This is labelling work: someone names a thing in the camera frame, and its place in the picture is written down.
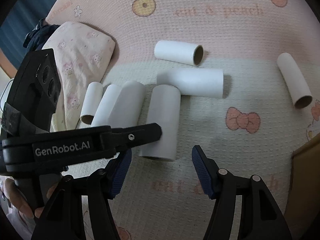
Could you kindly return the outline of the person's left hand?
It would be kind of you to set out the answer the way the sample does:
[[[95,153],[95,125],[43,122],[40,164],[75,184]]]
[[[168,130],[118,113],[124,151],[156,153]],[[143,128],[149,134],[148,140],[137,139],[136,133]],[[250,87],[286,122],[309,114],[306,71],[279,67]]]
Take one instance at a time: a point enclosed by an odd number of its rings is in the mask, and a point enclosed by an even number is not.
[[[28,218],[39,218],[44,210],[44,207],[39,207],[35,211],[32,211],[27,201],[23,198],[22,194],[18,190],[15,182],[10,177],[5,179],[4,182],[4,194],[10,200],[12,205],[16,207],[21,214]]]

